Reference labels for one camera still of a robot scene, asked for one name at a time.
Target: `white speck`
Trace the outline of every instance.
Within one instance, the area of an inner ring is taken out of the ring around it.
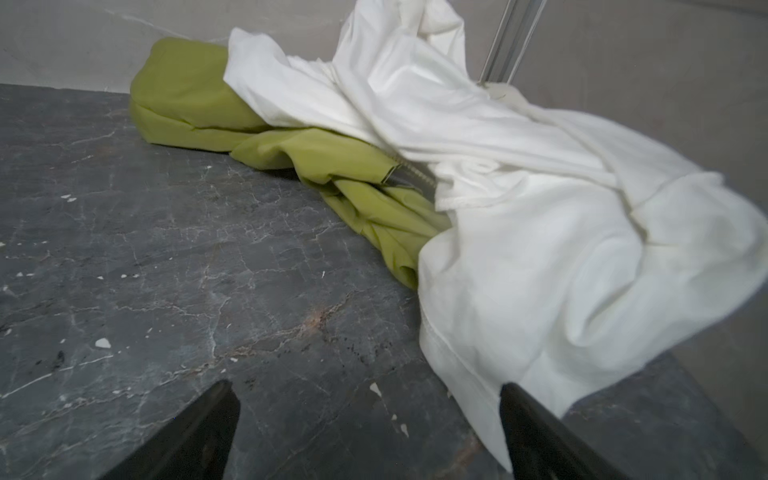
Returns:
[[[379,397],[381,397],[381,395],[382,395],[382,391],[381,391],[381,390],[379,390],[379,386],[378,386],[378,385],[376,385],[376,382],[374,382],[374,383],[372,383],[372,384],[371,384],[371,386],[370,386],[370,389],[371,389],[371,392],[374,392],[376,395],[378,395]]]

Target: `fabric fold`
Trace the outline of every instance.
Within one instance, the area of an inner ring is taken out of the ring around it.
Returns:
[[[332,131],[275,128],[299,125],[265,122],[224,83],[226,64],[224,47],[179,38],[158,41],[131,85],[131,117],[142,137],[229,152],[259,170],[295,169],[345,223],[381,250],[395,278],[415,289],[419,251],[450,223],[420,192],[389,181],[402,163]]]

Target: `green fabric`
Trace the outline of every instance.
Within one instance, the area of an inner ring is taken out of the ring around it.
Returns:
[[[131,84],[131,117],[153,144],[228,151],[259,170],[294,168],[386,266],[416,288],[419,251],[450,226],[418,191],[386,184],[399,164],[363,141],[319,128],[272,129],[223,81],[227,50],[164,38]]]

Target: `metal rod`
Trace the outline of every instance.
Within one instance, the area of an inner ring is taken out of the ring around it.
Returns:
[[[517,0],[508,0],[507,6],[504,8],[504,14],[502,20],[498,24],[498,30],[496,30],[496,36],[493,38],[491,49],[488,51],[488,57],[485,59],[485,65],[483,65],[482,73],[480,74],[480,83],[484,83],[489,80],[491,76],[491,70],[493,69],[496,59],[498,57],[498,51],[502,46],[502,38],[506,33],[509,26],[509,20],[512,18],[512,11],[515,10],[515,4]]]
[[[523,46],[520,49],[520,53],[518,57],[515,59],[515,66],[513,66],[512,71],[509,72],[509,78],[507,78],[507,85],[512,83],[512,79],[515,77],[515,74],[518,72],[518,67],[520,66],[520,62],[523,59],[525,50],[528,48],[528,43],[531,41],[531,37],[533,36],[533,31],[536,29],[536,25],[538,24],[538,19],[541,17],[541,13],[544,11],[545,5],[547,5],[547,0],[541,0],[541,3],[538,6],[538,10],[536,11],[536,16],[533,18],[533,22],[531,23],[531,26],[528,27],[528,33],[525,36],[525,40],[523,41]]]
[[[520,38],[525,33],[525,26],[528,24],[528,19],[533,15],[533,5],[537,0],[526,0],[525,1],[525,9],[522,11],[522,14],[519,15],[519,21],[516,23],[513,23],[511,28],[507,28],[507,31],[505,31],[505,35],[508,37],[511,37],[511,42],[509,43],[509,48],[507,50],[507,55],[504,57],[504,63],[502,64],[501,68],[496,68],[496,71],[498,72],[498,79],[497,81],[504,81],[504,76],[507,74],[508,71],[511,71],[513,67],[515,66],[515,63],[517,63],[517,55],[519,53],[519,45],[521,44]]]

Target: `crumpled fabric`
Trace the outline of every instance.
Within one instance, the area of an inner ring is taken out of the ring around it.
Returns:
[[[330,63],[234,29],[224,74],[265,121],[428,164],[452,228],[419,258],[421,346],[488,450],[516,382],[556,415],[736,309],[768,224],[716,173],[612,121],[495,97],[445,0],[358,0]]]
[[[230,152],[259,170],[293,168],[382,253],[392,274],[417,287],[419,251],[450,226],[408,171],[380,149],[318,128],[275,129],[224,83],[227,49],[164,38],[131,84],[131,118],[153,144]],[[396,184],[393,179],[404,181]]]

